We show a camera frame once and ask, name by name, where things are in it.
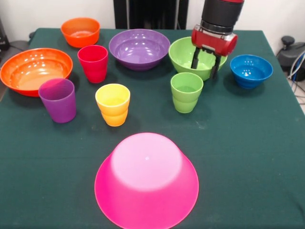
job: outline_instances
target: pink bowl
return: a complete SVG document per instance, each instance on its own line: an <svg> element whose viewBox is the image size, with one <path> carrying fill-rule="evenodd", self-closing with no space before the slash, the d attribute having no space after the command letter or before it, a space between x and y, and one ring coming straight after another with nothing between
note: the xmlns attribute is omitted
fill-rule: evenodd
<svg viewBox="0 0 305 229"><path fill-rule="evenodd" d="M94 191L105 216L124 229L167 229L193 209L195 168L165 136L140 133L121 141L99 168Z"/></svg>

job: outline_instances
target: green bowl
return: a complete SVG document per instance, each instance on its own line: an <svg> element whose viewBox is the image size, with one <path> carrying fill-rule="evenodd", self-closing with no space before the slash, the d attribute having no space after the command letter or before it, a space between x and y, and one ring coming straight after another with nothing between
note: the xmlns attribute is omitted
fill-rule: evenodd
<svg viewBox="0 0 305 229"><path fill-rule="evenodd" d="M194 52L195 46L192 44L191 37L184 37L171 44L168 54L177 72L194 73L205 81L210 78L211 69L215 64L216 57L213 54L201 51L198 56L198 67L197 69L192 69ZM221 58L219 69L221 69L226 60L227 57L223 56Z"/></svg>

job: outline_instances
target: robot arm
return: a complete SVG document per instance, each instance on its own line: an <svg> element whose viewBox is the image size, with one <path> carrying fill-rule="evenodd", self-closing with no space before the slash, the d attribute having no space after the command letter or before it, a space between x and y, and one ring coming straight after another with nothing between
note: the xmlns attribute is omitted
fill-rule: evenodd
<svg viewBox="0 0 305 229"><path fill-rule="evenodd" d="M233 33L244 0L205 0L202 20L192 32L192 43L196 47L191 68L196 69L200 50L215 55L211 77L215 78L222 56L232 53L237 43Z"/></svg>

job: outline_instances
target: plastic bowl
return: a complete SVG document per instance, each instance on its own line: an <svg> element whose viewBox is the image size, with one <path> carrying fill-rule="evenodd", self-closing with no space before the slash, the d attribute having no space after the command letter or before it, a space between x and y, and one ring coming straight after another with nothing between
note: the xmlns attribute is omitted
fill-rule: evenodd
<svg viewBox="0 0 305 229"><path fill-rule="evenodd" d="M216 57L213 54L200 51L197 69L192 69L192 60L195 52L195 46L192 44L191 37L184 37L171 44L169 56L172 64L179 73L194 73L202 78L203 81L210 78L211 69L215 65ZM227 57L222 57L219 69L226 62Z"/></svg>
<svg viewBox="0 0 305 229"><path fill-rule="evenodd" d="M92 18L73 18L61 26L67 43L75 48L95 44L100 36L100 24Z"/></svg>
<svg viewBox="0 0 305 229"><path fill-rule="evenodd" d="M95 197L124 229L171 228L193 209L199 193L192 163L170 139L140 133L121 141L102 163Z"/></svg>
<svg viewBox="0 0 305 229"><path fill-rule="evenodd" d="M146 29L126 30L109 42L110 53L125 67L146 71L168 53L171 43L163 34Z"/></svg>
<svg viewBox="0 0 305 229"><path fill-rule="evenodd" d="M253 89L273 74L272 65L254 55L240 55L231 60L231 70L237 84L245 89Z"/></svg>
<svg viewBox="0 0 305 229"><path fill-rule="evenodd" d="M0 79L10 89L26 96L39 97L38 89L54 78L68 78L73 68L70 56L57 49L31 49L8 59Z"/></svg>

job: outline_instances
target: green tablecloth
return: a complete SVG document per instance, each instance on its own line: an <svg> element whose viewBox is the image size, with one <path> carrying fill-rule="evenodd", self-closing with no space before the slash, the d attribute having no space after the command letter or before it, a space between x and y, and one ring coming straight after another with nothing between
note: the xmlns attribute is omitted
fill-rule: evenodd
<svg viewBox="0 0 305 229"><path fill-rule="evenodd" d="M120 30L101 30L100 45ZM171 42L191 31L161 30ZM38 29L31 48L52 47L73 59L77 116L54 123L39 98L8 90L0 103L0 228L117 228L94 196L96 172L129 135L156 132L172 139L195 166L199 198L178 229L304 228L305 118L261 31L237 31L239 42L206 81L190 114L175 111L169 57L147 72L109 56L107 79L90 84L59 29ZM256 54L274 67L254 90L239 88L230 72L238 54ZM95 91L118 82L131 91L126 123L105 124Z"/></svg>

